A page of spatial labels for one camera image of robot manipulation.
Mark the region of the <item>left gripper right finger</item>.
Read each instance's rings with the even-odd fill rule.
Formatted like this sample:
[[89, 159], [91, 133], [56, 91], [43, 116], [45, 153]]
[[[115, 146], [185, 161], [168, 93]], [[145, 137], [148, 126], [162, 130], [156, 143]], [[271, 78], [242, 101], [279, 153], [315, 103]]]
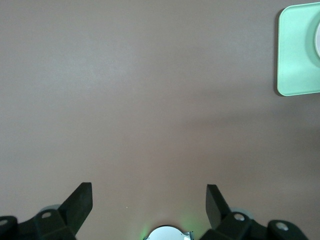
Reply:
[[271, 220], [263, 226], [247, 214], [231, 211], [215, 184], [206, 187], [205, 210], [211, 228], [202, 240], [306, 240], [307, 236], [295, 224]]

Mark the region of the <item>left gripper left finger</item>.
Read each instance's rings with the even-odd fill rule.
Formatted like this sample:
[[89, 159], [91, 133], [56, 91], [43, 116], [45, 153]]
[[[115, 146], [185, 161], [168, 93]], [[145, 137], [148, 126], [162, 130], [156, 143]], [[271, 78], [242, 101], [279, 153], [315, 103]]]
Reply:
[[93, 208], [90, 182], [81, 183], [57, 208], [40, 211], [31, 219], [18, 222], [12, 215], [0, 217], [2, 240], [75, 240]]

